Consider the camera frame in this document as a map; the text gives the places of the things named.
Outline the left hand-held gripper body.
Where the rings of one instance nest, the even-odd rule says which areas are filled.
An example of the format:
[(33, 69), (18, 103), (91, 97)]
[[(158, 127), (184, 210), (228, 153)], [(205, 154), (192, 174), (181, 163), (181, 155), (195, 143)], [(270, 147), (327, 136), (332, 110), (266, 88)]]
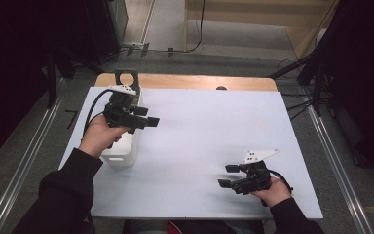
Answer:
[(107, 90), (111, 92), (108, 102), (105, 104), (103, 115), (107, 124), (111, 128), (128, 127), (129, 134), (133, 134), (136, 129), (144, 129), (146, 126), (146, 116), (134, 115), (135, 107), (140, 107), (139, 95), (133, 96), (115, 90), (116, 85), (109, 85)]

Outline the person's left hand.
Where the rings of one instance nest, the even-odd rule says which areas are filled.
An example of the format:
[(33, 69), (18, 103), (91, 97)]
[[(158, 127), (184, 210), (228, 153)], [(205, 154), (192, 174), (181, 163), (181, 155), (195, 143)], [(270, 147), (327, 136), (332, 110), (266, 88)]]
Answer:
[(97, 116), (89, 123), (78, 149), (99, 158), (105, 149), (117, 142), (128, 130), (128, 127), (111, 128), (104, 116)]

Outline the black metal stand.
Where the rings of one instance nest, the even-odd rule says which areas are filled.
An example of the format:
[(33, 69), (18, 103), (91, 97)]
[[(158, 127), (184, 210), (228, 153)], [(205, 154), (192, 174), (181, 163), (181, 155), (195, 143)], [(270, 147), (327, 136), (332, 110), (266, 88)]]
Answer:
[(285, 66), (284, 68), (269, 74), (268, 77), (277, 79), (300, 67), (303, 67), (303, 69), (300, 71), (297, 77), (297, 83), (301, 86), (306, 86), (311, 81), (314, 81), (314, 91), (312, 93), (311, 106), (316, 115), (320, 116), (320, 98), (325, 79), (325, 64), (321, 58), (314, 55), (307, 55), (303, 58), (297, 59), (295, 62)]
[(55, 105), (57, 98), (56, 90), (56, 70), (60, 72), (63, 78), (72, 79), (75, 75), (75, 68), (72, 61), (84, 65), (94, 74), (99, 75), (103, 70), (92, 64), (85, 58), (79, 56), (76, 52), (64, 46), (50, 46), (47, 48), (47, 81), (49, 100), (47, 107), (51, 108)]

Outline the white rectangular plastic bin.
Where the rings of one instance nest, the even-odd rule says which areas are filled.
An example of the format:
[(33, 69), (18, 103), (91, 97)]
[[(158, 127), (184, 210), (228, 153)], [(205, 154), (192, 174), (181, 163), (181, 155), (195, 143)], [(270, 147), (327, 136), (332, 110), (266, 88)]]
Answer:
[(136, 160), (136, 150), (139, 133), (129, 132), (122, 135), (118, 142), (111, 144), (101, 154), (101, 157), (111, 167), (128, 167)]

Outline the light wooden frame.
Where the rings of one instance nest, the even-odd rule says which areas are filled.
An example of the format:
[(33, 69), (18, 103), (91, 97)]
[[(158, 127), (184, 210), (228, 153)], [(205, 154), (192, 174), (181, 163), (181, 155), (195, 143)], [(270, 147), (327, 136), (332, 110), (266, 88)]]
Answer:
[(197, 20), (205, 8), (204, 21), (284, 26), (293, 51), (305, 57), (334, 15), (340, 0), (184, 0), (184, 49), (188, 21)]

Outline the dark curtain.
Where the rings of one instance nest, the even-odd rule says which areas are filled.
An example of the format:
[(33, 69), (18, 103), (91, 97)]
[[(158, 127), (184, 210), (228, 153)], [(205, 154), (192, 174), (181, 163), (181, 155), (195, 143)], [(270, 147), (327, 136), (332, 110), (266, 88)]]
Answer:
[(47, 48), (64, 46), (77, 0), (0, 0), (0, 148), (48, 92)]
[(374, 167), (374, 0), (340, 0), (322, 41), (336, 118), (357, 163)]

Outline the metal floor rail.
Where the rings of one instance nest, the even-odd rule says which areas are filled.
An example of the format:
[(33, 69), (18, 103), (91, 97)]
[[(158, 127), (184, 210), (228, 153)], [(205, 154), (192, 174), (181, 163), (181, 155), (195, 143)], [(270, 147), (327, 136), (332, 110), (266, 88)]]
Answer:
[(19, 192), (33, 165), (35, 157), (47, 135), (47, 132), (56, 117), (62, 99), (63, 95), (57, 97), (54, 104), (45, 111), (32, 140), (29, 142), (25, 152), (22, 155), (14, 175), (0, 197), (0, 231), (19, 195)]
[(339, 154), (330, 138), (321, 117), (317, 116), (312, 107), (308, 109), (310, 118), (315, 126), (319, 140), (329, 161), (332, 172), (342, 192), (347, 208), (354, 221), (358, 234), (374, 234), (373, 227), (367, 217), (364, 206), (361, 204), (359, 197), (348, 177), (348, 174), (340, 160)]

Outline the black cabinet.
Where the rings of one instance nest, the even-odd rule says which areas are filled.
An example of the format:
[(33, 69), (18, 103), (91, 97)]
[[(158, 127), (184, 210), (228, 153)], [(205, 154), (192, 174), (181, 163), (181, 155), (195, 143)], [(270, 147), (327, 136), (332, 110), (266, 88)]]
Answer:
[(93, 56), (104, 63), (121, 50), (129, 16), (125, 0), (85, 0), (94, 41)]

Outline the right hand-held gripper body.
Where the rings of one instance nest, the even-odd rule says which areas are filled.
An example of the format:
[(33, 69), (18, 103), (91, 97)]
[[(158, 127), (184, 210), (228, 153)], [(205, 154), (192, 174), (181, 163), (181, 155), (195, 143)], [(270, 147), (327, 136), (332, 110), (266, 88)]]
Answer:
[(241, 172), (246, 174), (244, 179), (232, 181), (232, 189), (237, 194), (249, 194), (254, 191), (267, 190), (271, 185), (270, 171), (264, 162), (265, 159), (279, 153), (277, 149), (250, 150), (239, 164)]

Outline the patterned dark phone case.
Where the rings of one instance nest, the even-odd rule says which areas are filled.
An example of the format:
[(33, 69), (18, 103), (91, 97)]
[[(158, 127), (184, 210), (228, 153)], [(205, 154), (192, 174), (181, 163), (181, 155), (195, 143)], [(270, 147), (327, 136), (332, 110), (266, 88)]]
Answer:
[[(138, 72), (135, 69), (116, 69), (114, 74), (116, 81), (115, 90), (133, 96), (140, 94)], [(121, 76), (124, 74), (129, 74), (132, 77), (131, 84), (124, 84), (122, 82)]]

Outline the white table board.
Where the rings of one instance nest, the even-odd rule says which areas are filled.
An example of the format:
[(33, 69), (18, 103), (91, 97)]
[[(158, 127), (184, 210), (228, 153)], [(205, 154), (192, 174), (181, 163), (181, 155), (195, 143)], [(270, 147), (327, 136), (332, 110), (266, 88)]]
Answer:
[(280, 93), (143, 89), (142, 99), (160, 122), (140, 131), (133, 165), (102, 165), (93, 216), (268, 219), (257, 198), (218, 184), (242, 178), (225, 168), (250, 150), (274, 150), (267, 167), (285, 177), (306, 217), (322, 216)]

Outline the person's lap clothing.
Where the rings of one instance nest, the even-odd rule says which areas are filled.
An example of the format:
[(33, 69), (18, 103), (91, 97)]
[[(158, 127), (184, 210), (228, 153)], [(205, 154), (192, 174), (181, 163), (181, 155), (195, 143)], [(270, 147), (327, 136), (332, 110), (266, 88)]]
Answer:
[(127, 219), (122, 234), (265, 234), (261, 221)]

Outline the wooden table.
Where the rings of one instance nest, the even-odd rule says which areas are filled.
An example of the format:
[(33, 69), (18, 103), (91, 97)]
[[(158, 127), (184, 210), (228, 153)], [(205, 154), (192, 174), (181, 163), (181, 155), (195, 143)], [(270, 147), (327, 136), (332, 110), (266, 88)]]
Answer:
[(145, 74), (138, 75), (139, 85), (151, 89), (200, 89), (228, 91), (276, 92), (276, 82), (271, 78), (225, 77), (207, 75)]

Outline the person's right hand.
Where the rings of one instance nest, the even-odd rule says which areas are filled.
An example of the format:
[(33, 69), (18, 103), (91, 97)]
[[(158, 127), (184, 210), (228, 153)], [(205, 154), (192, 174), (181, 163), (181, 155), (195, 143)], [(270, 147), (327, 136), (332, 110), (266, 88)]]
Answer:
[(271, 186), (268, 190), (254, 191), (252, 195), (264, 201), (269, 208), (291, 198), (291, 193), (285, 183), (276, 177), (271, 178)]

